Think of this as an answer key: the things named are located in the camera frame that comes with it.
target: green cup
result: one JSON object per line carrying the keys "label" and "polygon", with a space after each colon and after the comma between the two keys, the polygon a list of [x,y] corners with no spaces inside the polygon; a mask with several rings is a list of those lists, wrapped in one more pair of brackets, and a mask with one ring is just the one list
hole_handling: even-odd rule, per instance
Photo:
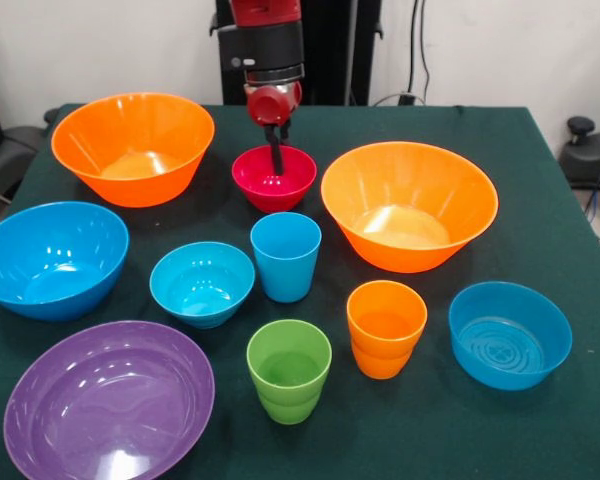
{"label": "green cup", "polygon": [[272,420],[295,425],[315,408],[331,366],[331,344],[302,320],[278,320],[253,334],[247,364],[260,403]]}

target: light blue cup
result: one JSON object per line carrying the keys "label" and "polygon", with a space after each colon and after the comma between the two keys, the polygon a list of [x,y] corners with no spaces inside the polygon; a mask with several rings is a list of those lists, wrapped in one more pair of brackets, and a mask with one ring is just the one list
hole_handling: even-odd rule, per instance
{"label": "light blue cup", "polygon": [[271,300],[292,303],[309,293],[321,241],[318,224],[299,213],[274,213],[253,226],[251,244]]}
{"label": "light blue cup", "polygon": [[226,322],[253,288],[256,272],[240,249],[198,242],[169,252],[153,268],[149,289],[167,312],[196,328]]}
{"label": "light blue cup", "polygon": [[571,327],[562,311],[515,283],[466,288],[451,303],[449,327],[458,363],[476,380],[500,390],[533,387],[571,351]]}
{"label": "light blue cup", "polygon": [[36,320],[77,319],[113,288],[128,249],[124,222],[99,205],[16,213],[0,223],[0,304]]}

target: bowl rim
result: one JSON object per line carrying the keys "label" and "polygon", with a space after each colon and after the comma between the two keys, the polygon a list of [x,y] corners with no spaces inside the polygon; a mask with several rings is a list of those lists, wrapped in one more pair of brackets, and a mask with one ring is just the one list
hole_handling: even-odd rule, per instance
{"label": "bowl rim", "polygon": [[[310,327],[313,331],[317,332],[324,339],[324,341],[327,344],[327,348],[329,349],[329,358],[327,360],[326,366],[320,371],[320,373],[318,375],[315,376],[315,378],[313,378],[312,380],[310,380],[308,382],[301,383],[300,385],[292,385],[292,386],[285,387],[283,385],[276,385],[275,383],[271,383],[271,382],[265,380],[264,378],[262,378],[260,376],[260,374],[256,371],[256,369],[253,368],[253,366],[251,365],[251,359],[249,358],[249,352],[251,351],[251,344],[253,343],[256,336],[258,336],[258,334],[260,332],[262,332],[263,330],[270,328],[273,325],[279,325],[282,323],[296,323],[296,324],[301,324],[304,327]],[[283,318],[283,319],[273,320],[271,322],[265,323],[260,328],[258,328],[258,330],[256,330],[253,333],[253,335],[251,335],[251,338],[249,338],[249,343],[247,344],[246,360],[247,360],[247,367],[249,368],[249,372],[254,377],[256,377],[260,382],[267,385],[268,387],[273,387],[275,389],[292,391],[292,390],[298,390],[300,388],[306,388],[308,386],[311,386],[311,385],[319,382],[323,377],[326,377],[326,375],[329,373],[329,369],[331,368],[331,362],[333,360],[333,348],[331,347],[331,342],[329,341],[329,337],[327,337],[327,334],[324,333],[321,328],[317,327],[313,323],[307,322],[305,320],[298,320],[297,318]]]}
{"label": "bowl rim", "polygon": [[[410,294],[415,295],[416,299],[418,300],[418,303],[422,306],[422,308],[424,310],[424,320],[422,321],[422,324],[418,327],[417,330],[415,330],[413,333],[410,333],[409,335],[406,335],[404,337],[385,338],[385,337],[378,337],[377,335],[372,335],[371,333],[369,333],[365,329],[363,329],[360,325],[358,325],[358,322],[353,318],[353,315],[351,315],[351,301],[353,299],[353,296],[356,293],[358,293],[360,290],[368,288],[370,285],[379,285],[379,284],[396,285],[396,286],[400,287],[402,290],[405,290],[405,291],[409,292]],[[427,304],[424,301],[424,299],[422,298],[422,296],[418,292],[416,292],[413,288],[409,287],[408,285],[405,285],[404,283],[401,283],[401,282],[395,282],[393,280],[371,280],[370,282],[365,282],[365,283],[358,285],[349,294],[349,297],[347,298],[347,319],[349,320],[349,323],[353,327],[355,327],[356,331],[360,332],[362,335],[364,335],[367,338],[379,340],[383,343],[400,343],[400,342],[404,342],[406,340],[410,340],[412,338],[416,338],[418,335],[422,335],[424,328],[427,326],[427,321],[429,320],[429,309],[427,308]]]}
{"label": "bowl rim", "polygon": [[[175,310],[167,307],[162,301],[160,301],[160,299],[158,298],[158,296],[154,292],[154,276],[156,274],[156,271],[158,270],[158,267],[160,267],[164,262],[166,262],[170,256],[174,255],[176,252],[178,252],[180,250],[188,250],[190,248],[200,247],[200,246],[208,246],[208,245],[215,245],[215,246],[219,246],[219,247],[222,247],[222,248],[228,248],[230,250],[235,250],[245,260],[247,260],[248,265],[251,267],[249,269],[249,275],[250,275],[250,278],[251,278],[251,282],[249,284],[249,287],[245,290],[244,294],[238,300],[234,300],[233,302],[231,302],[231,304],[228,307],[226,307],[226,308],[224,308],[222,310],[218,310],[217,312],[213,312],[213,313],[205,313],[205,314],[182,313],[182,312],[176,312]],[[253,265],[253,261],[251,260],[251,257],[249,257],[249,255],[247,255],[243,250],[241,250],[240,248],[235,247],[233,245],[230,245],[228,243],[224,243],[224,242],[203,241],[203,242],[193,242],[193,243],[187,243],[186,245],[181,245],[181,246],[179,246],[177,248],[174,248],[173,250],[170,250],[164,256],[162,256],[162,258],[160,258],[160,260],[158,260],[158,262],[154,265],[153,269],[151,270],[151,275],[149,276],[149,291],[151,292],[151,296],[153,297],[153,299],[155,300],[155,302],[161,308],[163,308],[166,312],[170,313],[171,315],[173,315],[175,317],[186,317],[186,318],[192,318],[192,319],[196,319],[196,318],[201,319],[201,318],[213,317],[215,315],[220,315],[220,314],[225,313],[225,312],[231,310],[232,308],[234,308],[234,307],[242,304],[242,302],[244,302],[245,299],[251,293],[251,290],[253,290],[253,286],[255,285],[255,282],[256,282],[256,269],[255,269],[255,267]]]}
{"label": "bowl rim", "polygon": [[291,197],[293,195],[297,195],[299,193],[302,193],[306,189],[310,188],[311,185],[313,185],[313,182],[316,181],[316,177],[318,176],[318,165],[316,164],[316,162],[313,159],[313,157],[311,155],[309,155],[307,152],[305,152],[304,150],[300,150],[299,148],[292,147],[290,145],[280,145],[280,149],[281,150],[296,150],[296,151],[302,153],[303,157],[305,157],[307,160],[309,160],[309,165],[311,165],[312,168],[313,168],[313,173],[311,174],[311,180],[309,180],[309,182],[307,182],[305,185],[303,185],[302,187],[298,188],[297,190],[292,190],[291,192],[286,192],[286,193],[283,193],[283,194],[263,193],[263,192],[260,192],[258,190],[254,190],[252,188],[248,188],[242,182],[238,181],[238,177],[236,175],[236,169],[237,169],[237,166],[238,166],[238,162],[241,161],[249,153],[251,153],[251,152],[253,152],[255,150],[262,150],[262,149],[265,149],[265,148],[271,148],[271,147],[269,145],[261,145],[259,147],[250,148],[246,152],[241,153],[238,156],[238,158],[236,158],[233,161],[233,164],[231,165],[231,176],[233,177],[233,181],[236,183],[236,185],[238,185],[238,187],[240,187],[245,192],[250,193],[252,195],[256,195],[258,197],[263,197],[263,198],[285,198],[285,197]]}
{"label": "bowl rim", "polygon": [[[433,247],[409,246],[408,248],[407,247],[398,247],[395,245],[389,245],[389,244],[386,244],[383,242],[379,242],[377,240],[372,240],[369,237],[367,237],[366,235],[361,234],[360,232],[357,232],[350,226],[343,223],[341,220],[339,220],[339,217],[334,214],[334,212],[331,210],[331,208],[325,201],[325,184],[327,182],[328,177],[330,176],[330,172],[332,171],[331,167],[333,167],[338,162],[346,160],[346,157],[348,157],[353,152],[357,152],[360,150],[373,149],[379,145],[417,145],[417,146],[426,147],[426,148],[429,148],[432,150],[438,150],[440,152],[444,152],[445,154],[451,154],[452,156],[456,157],[462,163],[466,164],[468,167],[470,167],[471,169],[476,171],[476,173],[478,173],[479,176],[483,177],[486,180],[487,185],[489,186],[489,190],[493,193],[493,199],[495,200],[495,204],[494,204],[494,208],[493,208],[493,213],[491,214],[489,221],[486,222],[485,226],[480,228],[476,233],[471,234],[461,240],[456,240],[455,242],[450,242],[450,243],[447,243],[447,244],[441,245],[441,246],[433,246]],[[458,153],[455,153],[451,150],[447,150],[446,148],[442,148],[442,147],[438,147],[436,145],[431,145],[431,144],[422,143],[422,142],[404,142],[404,141],[375,142],[375,143],[370,143],[367,145],[362,145],[357,148],[353,148],[353,149],[343,153],[338,158],[336,158],[331,163],[331,165],[329,165],[329,167],[325,171],[324,175],[322,176],[322,182],[320,184],[320,196],[322,197],[322,203],[324,204],[326,210],[333,217],[333,219],[336,221],[336,223],[340,226],[341,229],[346,230],[347,232],[351,233],[352,235],[355,235],[356,237],[362,238],[364,240],[367,240],[367,241],[372,242],[377,245],[382,245],[383,247],[397,249],[397,250],[410,250],[410,251],[422,251],[422,252],[446,250],[446,249],[462,247],[463,245],[466,245],[470,241],[472,241],[472,240],[476,239],[477,237],[479,237],[480,235],[482,235],[493,224],[493,222],[496,219],[496,216],[498,215],[498,209],[500,207],[500,200],[498,198],[498,192],[496,190],[496,187],[493,184],[493,182],[491,181],[491,179],[489,178],[489,176],[480,167],[478,167],[476,164],[474,164],[473,162],[471,162],[470,160],[466,159],[465,157],[463,157],[462,155],[460,155]]]}
{"label": "bowl rim", "polygon": [[100,280],[98,280],[95,283],[93,283],[92,285],[85,287],[82,290],[72,293],[70,295],[64,295],[62,297],[54,298],[52,300],[45,300],[44,302],[13,301],[13,300],[2,298],[0,296],[0,303],[5,303],[7,305],[19,305],[19,306],[41,306],[41,305],[51,305],[51,304],[54,304],[57,302],[62,302],[64,300],[68,300],[71,298],[75,298],[79,295],[82,295],[82,294],[88,292],[89,290],[91,290],[92,288],[96,287],[97,285],[100,285],[101,283],[107,281],[122,266],[125,259],[127,258],[127,254],[129,253],[129,244],[130,244],[129,229],[127,228],[127,225],[124,223],[122,218],[120,218],[120,216],[117,213],[113,212],[112,210],[109,210],[106,207],[103,207],[102,205],[98,205],[96,203],[67,200],[67,201],[60,201],[60,202],[43,203],[42,205],[34,205],[33,207],[25,208],[24,210],[20,210],[19,212],[14,213],[13,215],[9,215],[7,218],[5,218],[4,220],[2,220],[0,222],[0,227],[15,218],[18,218],[21,216],[26,216],[27,214],[29,214],[30,212],[32,212],[34,210],[43,209],[43,208],[72,206],[72,205],[82,205],[82,206],[86,206],[91,209],[100,210],[100,211],[104,212],[105,215],[109,215],[111,218],[113,218],[115,221],[117,221],[122,226],[122,231],[124,232],[124,248],[123,248],[122,254],[120,255],[120,258],[118,258],[118,260],[116,260],[115,265],[112,268],[110,268],[109,271],[106,273],[106,275],[104,275]]}
{"label": "bowl rim", "polygon": [[[562,358],[560,358],[560,360],[557,362],[553,362],[550,367],[543,367],[542,369],[535,370],[533,372],[510,372],[508,370],[504,370],[495,365],[486,363],[484,360],[473,355],[471,350],[469,350],[465,345],[460,343],[460,341],[458,339],[459,332],[452,325],[452,316],[454,315],[455,310],[458,308],[457,302],[459,302],[461,297],[463,297],[470,291],[480,290],[486,286],[501,286],[501,287],[506,287],[510,290],[518,290],[518,291],[525,291],[525,292],[531,293],[536,298],[540,299],[542,302],[547,304],[549,306],[549,308],[551,308],[555,313],[557,313],[557,316],[562,320],[562,322],[566,326],[566,331],[568,332],[568,336],[569,336],[569,344],[568,344],[567,348],[565,349],[565,352],[564,352]],[[451,301],[451,305],[449,306],[449,313],[448,313],[447,317],[448,317],[449,332],[450,332],[452,342],[459,345],[466,353],[471,355],[471,358],[475,358],[481,364],[483,364],[485,367],[487,367],[491,370],[496,370],[498,372],[501,372],[501,373],[504,373],[507,375],[514,375],[516,377],[548,375],[549,373],[554,371],[556,368],[558,368],[560,365],[562,365],[565,362],[565,360],[571,354],[571,349],[573,348],[573,330],[571,329],[571,324],[569,323],[569,319],[564,314],[564,312],[560,309],[560,307],[558,307],[550,298],[543,295],[539,291],[534,290],[533,288],[527,287],[526,285],[521,285],[519,283],[507,282],[507,281],[502,281],[502,280],[491,280],[491,281],[486,281],[486,282],[473,283],[473,284],[469,285],[468,287],[463,288],[460,292],[458,292],[455,295],[455,297],[453,297],[453,300]]]}
{"label": "bowl rim", "polygon": [[[144,177],[134,177],[134,178],[103,178],[101,175],[94,175],[93,173],[87,173],[87,172],[84,172],[82,170],[78,170],[77,168],[69,167],[69,165],[67,165],[67,163],[64,160],[61,159],[60,155],[58,155],[58,153],[57,153],[57,148],[56,148],[56,141],[57,141],[56,132],[58,131],[58,129],[60,127],[63,126],[63,124],[65,124],[66,122],[68,122],[74,116],[79,115],[85,109],[89,109],[89,108],[91,108],[94,105],[99,105],[101,103],[107,103],[107,102],[109,102],[111,100],[116,100],[116,99],[119,99],[119,98],[134,97],[134,96],[139,96],[139,97],[169,97],[169,98],[172,98],[172,99],[182,100],[182,101],[184,101],[186,103],[189,103],[189,104],[193,105],[194,108],[198,109],[199,111],[201,111],[203,113],[204,117],[209,121],[209,124],[211,125],[211,135],[209,135],[209,139],[204,142],[205,145],[203,147],[201,147],[197,151],[197,153],[195,155],[192,155],[188,160],[186,160],[185,162],[183,162],[181,165],[178,165],[177,167],[172,168],[171,170],[168,170],[168,171],[166,171],[166,172],[164,172],[164,173],[162,173],[160,175],[147,175],[147,176],[144,176]],[[155,178],[155,177],[160,177],[160,176],[163,176],[163,175],[167,175],[169,173],[176,172],[176,171],[178,171],[180,169],[183,169],[186,166],[190,165],[196,159],[202,157],[202,155],[207,151],[207,149],[209,148],[209,145],[211,145],[211,142],[213,141],[213,137],[215,136],[215,131],[216,131],[215,122],[213,121],[213,117],[207,111],[207,109],[205,109],[204,107],[202,107],[202,105],[200,105],[199,103],[196,103],[193,100],[190,100],[188,98],[182,97],[180,95],[175,95],[175,94],[172,94],[172,93],[151,92],[151,91],[117,93],[117,94],[114,94],[114,95],[109,95],[107,97],[99,98],[99,99],[94,100],[92,102],[88,102],[88,103],[86,103],[84,105],[81,105],[80,107],[78,107],[75,110],[73,110],[72,112],[70,112],[62,120],[60,120],[58,122],[58,124],[54,127],[53,133],[51,134],[51,152],[53,153],[53,156],[58,161],[58,163],[60,163],[64,168],[66,168],[67,170],[69,170],[74,175],[78,175],[80,177],[92,178],[92,179],[95,179],[95,180],[105,180],[107,182],[136,182],[138,180],[147,180],[147,179],[150,179],[150,178]]]}
{"label": "bowl rim", "polygon": [[209,357],[207,357],[207,355],[204,353],[204,350],[202,350],[202,347],[200,347],[200,345],[198,345],[195,341],[193,341],[193,339],[191,339],[188,335],[185,335],[184,333],[182,333],[179,330],[176,330],[173,327],[170,327],[168,325],[164,325],[162,323],[158,323],[158,322],[150,322],[147,320],[117,320],[114,322],[106,322],[106,323],[101,323],[98,325],[94,325],[92,327],[86,328],[84,330],[79,330],[71,335],[69,335],[68,337],[65,337],[64,339],[60,340],[59,342],[53,344],[51,347],[49,347],[47,350],[45,350],[41,355],[39,355],[28,367],[27,369],[24,371],[24,373],[20,376],[20,378],[18,379],[18,382],[16,383],[16,385],[13,387],[13,389],[11,390],[11,393],[9,394],[9,399],[7,400],[7,405],[5,407],[5,411],[3,414],[3,420],[2,420],[2,440],[3,443],[5,445],[5,449],[7,450],[7,454],[9,455],[9,458],[11,460],[11,463],[18,469],[18,471],[24,475],[25,477],[29,478],[27,476],[27,473],[23,471],[23,469],[20,468],[20,465],[15,461],[12,451],[9,448],[9,445],[7,444],[7,412],[9,410],[9,406],[11,405],[11,401],[13,399],[13,396],[16,392],[16,390],[18,389],[18,387],[20,386],[20,383],[25,379],[25,377],[30,373],[31,370],[33,370],[33,368],[38,364],[39,361],[41,361],[43,358],[47,357],[48,355],[51,355],[52,351],[54,351],[56,348],[60,347],[61,345],[65,344],[66,342],[71,341],[74,337],[77,336],[82,336],[84,334],[87,333],[91,333],[94,330],[101,330],[101,329],[107,329],[107,328],[112,328],[114,326],[118,326],[121,324],[125,324],[125,325],[149,325],[151,327],[159,327],[159,328],[163,328],[165,330],[170,331],[171,334],[176,335],[176,336],[180,336],[186,340],[188,340],[194,347],[194,350],[198,351],[198,353],[201,355],[201,358],[204,360],[204,365],[205,367],[208,369],[208,371],[210,372],[210,378],[211,378],[211,408],[209,408],[209,411],[206,413],[205,415],[205,419],[204,422],[202,422],[202,428],[199,432],[199,434],[195,435],[193,437],[193,441],[191,443],[191,446],[189,446],[187,449],[185,449],[182,452],[178,452],[177,455],[177,460],[175,460],[174,462],[172,462],[170,465],[165,466],[164,469],[161,469],[161,471],[156,472],[155,473],[155,477],[152,478],[157,478],[160,475],[162,475],[163,473],[167,472],[169,469],[171,469],[174,465],[176,465],[180,460],[182,460],[187,453],[189,453],[189,451],[191,450],[191,448],[193,448],[193,446],[198,443],[198,441],[200,440],[200,438],[202,437],[202,434],[204,433],[204,431],[207,429],[207,426],[209,424],[209,420],[211,419],[211,414],[213,413],[213,407],[215,404],[215,397],[216,397],[216,380],[215,380],[215,374],[213,373],[213,367],[211,366],[211,361],[209,360]]}

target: cup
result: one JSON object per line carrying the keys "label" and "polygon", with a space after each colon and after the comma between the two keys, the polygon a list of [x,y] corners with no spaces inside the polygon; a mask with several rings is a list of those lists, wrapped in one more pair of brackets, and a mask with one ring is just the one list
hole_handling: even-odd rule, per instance
{"label": "cup", "polygon": [[277,320],[253,334],[247,364],[271,419],[295,425],[311,415],[320,399],[331,365],[331,344],[310,323]]}
{"label": "cup", "polygon": [[322,232],[299,213],[274,213],[251,229],[251,244],[267,296],[276,302],[301,300],[311,289]]}
{"label": "cup", "polygon": [[427,323],[427,306],[414,290],[377,280],[356,288],[347,301],[351,350],[368,377],[395,377],[411,357]]}

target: green cloth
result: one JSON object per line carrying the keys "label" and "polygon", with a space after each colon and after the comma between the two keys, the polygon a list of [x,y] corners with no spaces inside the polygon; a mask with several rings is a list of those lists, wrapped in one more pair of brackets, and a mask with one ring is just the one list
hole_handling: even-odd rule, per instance
{"label": "green cloth", "polygon": [[[66,114],[75,106],[63,109]],[[110,207],[131,231],[129,256],[112,294],[72,323],[35,322],[0,308],[0,480],[20,478],[2,440],[2,417],[17,379],[45,350],[92,325],[147,319],[193,338],[211,360],[211,421],[167,479],[600,479],[600,246],[526,109],[301,108],[291,139],[326,166],[353,147],[415,140],[451,149],[491,177],[500,196],[493,226],[433,271],[398,275],[360,259],[327,214],[319,182],[296,208],[323,230],[313,290],[297,304],[269,301],[256,283],[224,326],[197,331],[163,312],[149,274],[168,251],[198,240],[228,242],[252,254],[249,230],[262,216],[231,178],[231,163],[264,141],[243,107],[209,107],[217,133],[188,190],[166,205]],[[11,212],[56,200],[106,204],[45,147]],[[418,291],[429,321],[395,379],[357,369],[345,302],[360,283],[394,279]],[[570,357],[538,387],[519,393],[471,379],[450,348],[447,310],[456,293],[484,280],[510,280],[546,294],[571,322]],[[262,324],[299,318],[322,328],[333,364],[322,398],[303,424],[267,418],[249,379],[245,350]]]}

